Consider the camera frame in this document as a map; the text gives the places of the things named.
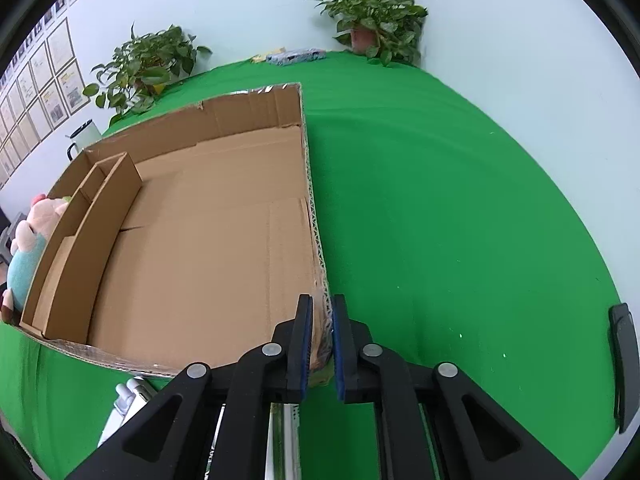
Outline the black phone at table edge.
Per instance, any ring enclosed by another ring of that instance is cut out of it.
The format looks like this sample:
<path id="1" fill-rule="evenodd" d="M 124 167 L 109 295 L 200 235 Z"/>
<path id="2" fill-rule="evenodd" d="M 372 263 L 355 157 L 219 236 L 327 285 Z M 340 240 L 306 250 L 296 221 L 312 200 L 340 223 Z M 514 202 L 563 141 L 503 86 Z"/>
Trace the black phone at table edge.
<path id="1" fill-rule="evenodd" d="M 608 309 L 610 343 L 614 361 L 614 416 L 623 434 L 639 409 L 639 348 L 634 318 L 628 304 Z"/>

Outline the pink pig plush toy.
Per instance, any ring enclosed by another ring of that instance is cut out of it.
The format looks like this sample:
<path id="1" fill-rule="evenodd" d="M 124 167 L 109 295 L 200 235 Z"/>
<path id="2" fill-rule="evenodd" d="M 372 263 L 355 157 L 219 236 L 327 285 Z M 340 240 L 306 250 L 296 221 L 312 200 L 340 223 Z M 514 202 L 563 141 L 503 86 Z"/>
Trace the pink pig plush toy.
<path id="1" fill-rule="evenodd" d="M 2 294 L 1 318 L 6 324 L 16 324 L 22 314 L 40 258 L 69 202 L 69 197 L 40 194 L 32 200 L 27 217 L 17 223 Z"/>

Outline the small packets at table back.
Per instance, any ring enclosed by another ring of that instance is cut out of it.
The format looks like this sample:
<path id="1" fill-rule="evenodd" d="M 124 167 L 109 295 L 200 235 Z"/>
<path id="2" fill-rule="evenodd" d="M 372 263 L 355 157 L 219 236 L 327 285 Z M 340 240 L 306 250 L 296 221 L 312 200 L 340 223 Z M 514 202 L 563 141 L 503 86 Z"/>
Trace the small packets at table back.
<path id="1" fill-rule="evenodd" d="M 267 63 L 277 66 L 289 66 L 298 63 L 319 61 L 324 58 L 326 58 L 326 51 L 322 49 L 285 50 L 281 48 L 268 53 L 254 55 L 250 59 L 250 62 L 254 64 Z"/>

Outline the green white medicine box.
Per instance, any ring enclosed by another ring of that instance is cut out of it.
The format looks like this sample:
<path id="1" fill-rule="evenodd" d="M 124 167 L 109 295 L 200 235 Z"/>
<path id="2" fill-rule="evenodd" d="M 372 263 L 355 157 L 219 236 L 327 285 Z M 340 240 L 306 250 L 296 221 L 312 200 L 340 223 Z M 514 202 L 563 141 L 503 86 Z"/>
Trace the green white medicine box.
<path id="1" fill-rule="evenodd" d="M 271 403 L 266 423 L 257 427 L 257 437 L 250 441 L 248 476 L 241 479 L 301 479 L 302 459 L 299 445 L 299 405 Z"/>

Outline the white folding stand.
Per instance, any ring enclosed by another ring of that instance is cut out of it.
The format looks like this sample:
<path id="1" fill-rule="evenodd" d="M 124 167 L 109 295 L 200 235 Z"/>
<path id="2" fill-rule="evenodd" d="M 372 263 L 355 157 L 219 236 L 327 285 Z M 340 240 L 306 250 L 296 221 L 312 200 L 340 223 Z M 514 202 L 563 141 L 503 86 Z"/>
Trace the white folding stand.
<path id="1" fill-rule="evenodd" d="M 101 446 L 121 426 L 124 426 L 157 394 L 157 390 L 141 376 L 129 378 L 126 382 L 117 384 L 115 391 L 117 398 L 100 435 L 98 446 Z"/>

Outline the left potted green plant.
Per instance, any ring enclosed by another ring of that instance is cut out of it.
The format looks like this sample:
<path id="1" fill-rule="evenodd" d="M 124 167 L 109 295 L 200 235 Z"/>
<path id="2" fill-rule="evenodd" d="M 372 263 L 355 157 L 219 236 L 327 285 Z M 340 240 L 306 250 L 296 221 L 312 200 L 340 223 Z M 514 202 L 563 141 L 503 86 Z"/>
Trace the left potted green plant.
<path id="1" fill-rule="evenodd" d="M 129 115 L 148 112 L 165 89 L 193 75 L 200 58 L 212 50 L 178 25 L 130 38 L 114 49 L 111 59 L 93 66 L 94 81 L 82 95 L 101 110 L 111 110 L 112 125 Z"/>

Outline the right potted green plant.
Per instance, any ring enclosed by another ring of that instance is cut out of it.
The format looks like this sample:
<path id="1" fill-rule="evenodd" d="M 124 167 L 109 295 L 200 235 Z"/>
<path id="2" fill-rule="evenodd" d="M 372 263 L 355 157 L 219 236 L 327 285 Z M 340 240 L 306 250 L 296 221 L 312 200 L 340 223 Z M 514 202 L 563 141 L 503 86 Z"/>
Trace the right potted green plant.
<path id="1" fill-rule="evenodd" d="M 416 0 L 308 0 L 335 24 L 334 40 L 356 55 L 418 65 L 428 11 Z"/>

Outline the framed certificates on wall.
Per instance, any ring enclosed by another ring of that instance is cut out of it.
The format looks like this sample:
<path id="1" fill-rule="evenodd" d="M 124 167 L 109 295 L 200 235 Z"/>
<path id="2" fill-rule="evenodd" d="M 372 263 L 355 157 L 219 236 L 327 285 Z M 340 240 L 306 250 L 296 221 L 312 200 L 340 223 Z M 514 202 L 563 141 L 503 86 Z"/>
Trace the framed certificates on wall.
<path id="1" fill-rule="evenodd" d="M 89 103 L 67 18 L 39 22 L 1 76 L 1 183 Z"/>

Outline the long narrow cardboard tray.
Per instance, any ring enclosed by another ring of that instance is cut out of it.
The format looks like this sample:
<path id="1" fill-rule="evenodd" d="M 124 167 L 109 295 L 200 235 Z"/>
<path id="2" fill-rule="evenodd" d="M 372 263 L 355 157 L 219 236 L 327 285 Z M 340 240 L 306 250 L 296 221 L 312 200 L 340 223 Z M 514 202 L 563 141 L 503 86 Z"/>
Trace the long narrow cardboard tray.
<path id="1" fill-rule="evenodd" d="M 70 200 L 38 263 L 20 329 L 84 344 L 103 272 L 142 180 L 126 153 L 93 166 L 75 160 L 68 170 L 73 177 L 52 194 Z"/>

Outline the large cardboard box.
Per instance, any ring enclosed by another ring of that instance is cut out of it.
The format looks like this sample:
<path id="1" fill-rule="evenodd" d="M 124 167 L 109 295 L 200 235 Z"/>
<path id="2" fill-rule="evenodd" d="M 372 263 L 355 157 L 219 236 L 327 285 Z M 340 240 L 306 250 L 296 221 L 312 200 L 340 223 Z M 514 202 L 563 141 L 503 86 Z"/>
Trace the large cardboard box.
<path id="1" fill-rule="evenodd" d="M 302 89 L 215 96 L 83 150 L 128 154 L 138 192 L 108 258 L 84 344 L 27 337 L 112 370 L 171 377 L 230 364 L 314 300 L 310 366 L 331 353 L 331 307 L 314 210 Z"/>

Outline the green table cloth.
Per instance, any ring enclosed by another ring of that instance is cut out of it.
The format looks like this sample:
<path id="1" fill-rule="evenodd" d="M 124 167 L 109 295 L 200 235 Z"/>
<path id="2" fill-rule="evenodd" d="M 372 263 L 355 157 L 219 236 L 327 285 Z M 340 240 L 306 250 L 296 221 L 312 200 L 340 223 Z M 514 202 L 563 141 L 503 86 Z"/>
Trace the green table cloth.
<path id="1" fill-rule="evenodd" d="M 418 68 L 346 52 L 234 63 L 173 84 L 139 122 L 232 92 L 302 89 L 329 301 L 386 353 L 454 363 L 575 476 L 616 429 L 615 285 L 548 174 L 481 110 Z M 128 374 L 1 329 L 1 408 L 53 479 L 96 450 Z"/>

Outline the potted green plant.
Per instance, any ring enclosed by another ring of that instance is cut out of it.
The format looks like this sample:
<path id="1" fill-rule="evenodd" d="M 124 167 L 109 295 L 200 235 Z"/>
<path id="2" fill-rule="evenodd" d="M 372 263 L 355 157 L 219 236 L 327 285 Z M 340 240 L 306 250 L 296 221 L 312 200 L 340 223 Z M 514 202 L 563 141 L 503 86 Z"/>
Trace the potted green plant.
<path id="1" fill-rule="evenodd" d="M 416 0 L 308 0 L 335 24 L 334 40 L 356 55 L 418 65 L 428 11 Z"/>
<path id="2" fill-rule="evenodd" d="M 114 49 L 111 59 L 93 66 L 94 81 L 82 95 L 101 110 L 111 110 L 112 125 L 129 115 L 148 112 L 165 89 L 193 75 L 200 58 L 212 50 L 178 25 L 130 38 Z"/>

